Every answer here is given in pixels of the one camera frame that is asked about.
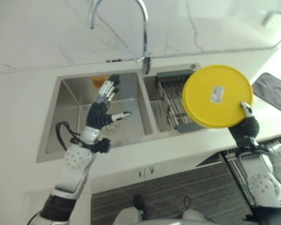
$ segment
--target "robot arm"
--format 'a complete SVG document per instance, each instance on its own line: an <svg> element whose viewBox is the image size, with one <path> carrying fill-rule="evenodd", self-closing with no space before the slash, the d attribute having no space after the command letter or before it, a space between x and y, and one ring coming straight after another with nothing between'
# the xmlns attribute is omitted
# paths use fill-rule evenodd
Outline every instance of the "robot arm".
<svg viewBox="0 0 281 225"><path fill-rule="evenodd" d="M250 105L242 102L241 106L246 118L230 127L229 131L237 143L236 157L243 166L247 185L257 206L253 212L254 219L261 225L281 225L281 183L274 175L270 152L255 140L259 124Z"/></svg>
<svg viewBox="0 0 281 225"><path fill-rule="evenodd" d="M118 89L115 89L118 84L119 75L113 75L99 90L89 110L84 131L79 138L74 135L71 139L73 145L66 151L63 168L53 191L41 212L29 225L69 224L69 218L87 181L96 153L109 151L110 140L98 140L101 128L132 115L130 112L106 114L112 98L118 92Z"/></svg>

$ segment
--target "yellow lid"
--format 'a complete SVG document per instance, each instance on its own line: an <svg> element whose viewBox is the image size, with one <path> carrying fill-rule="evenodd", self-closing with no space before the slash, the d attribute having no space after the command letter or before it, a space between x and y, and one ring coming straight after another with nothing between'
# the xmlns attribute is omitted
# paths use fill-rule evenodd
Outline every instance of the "yellow lid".
<svg viewBox="0 0 281 225"><path fill-rule="evenodd" d="M226 128L245 118L242 101L252 105L253 90L238 70L212 65L192 74L183 87L182 101L190 118L205 127Z"/></svg>

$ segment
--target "robot finger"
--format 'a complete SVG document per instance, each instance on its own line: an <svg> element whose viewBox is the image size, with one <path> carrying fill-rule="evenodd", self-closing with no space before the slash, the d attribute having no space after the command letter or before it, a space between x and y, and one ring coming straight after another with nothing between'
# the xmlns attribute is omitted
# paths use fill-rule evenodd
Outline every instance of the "robot finger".
<svg viewBox="0 0 281 225"><path fill-rule="evenodd" d="M243 108L246 117L253 117L252 108L248 103L241 102L240 105Z"/></svg>

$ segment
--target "backsplash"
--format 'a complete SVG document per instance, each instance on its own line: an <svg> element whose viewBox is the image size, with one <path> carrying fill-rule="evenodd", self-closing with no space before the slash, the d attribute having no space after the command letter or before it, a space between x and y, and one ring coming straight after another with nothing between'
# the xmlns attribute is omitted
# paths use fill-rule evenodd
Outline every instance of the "backsplash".
<svg viewBox="0 0 281 225"><path fill-rule="evenodd" d="M153 57L271 47L281 31L261 24L281 0L144 0ZM103 0L88 29L88 0L0 0L0 71L142 55L134 0Z"/></svg>

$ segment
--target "chrome faucet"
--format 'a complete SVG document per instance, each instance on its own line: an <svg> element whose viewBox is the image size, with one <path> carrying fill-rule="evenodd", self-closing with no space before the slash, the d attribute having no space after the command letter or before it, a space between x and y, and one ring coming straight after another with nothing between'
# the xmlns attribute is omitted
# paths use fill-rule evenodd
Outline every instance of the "chrome faucet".
<svg viewBox="0 0 281 225"><path fill-rule="evenodd" d="M93 6L91 6L89 8L89 28L90 29L94 29L95 14L96 14L96 10L97 10L101 1L102 0L94 0ZM144 61L143 62L143 71L144 71L145 74L148 74L150 72L150 69L151 69L151 56L150 56L150 53L147 50L147 48L148 48L148 43L147 43L148 11L147 11L146 5L143 2L143 0L136 0L136 2L138 3L138 5L141 8L141 12L142 12L143 19L144 19L143 56L140 59L136 60L136 62Z"/></svg>

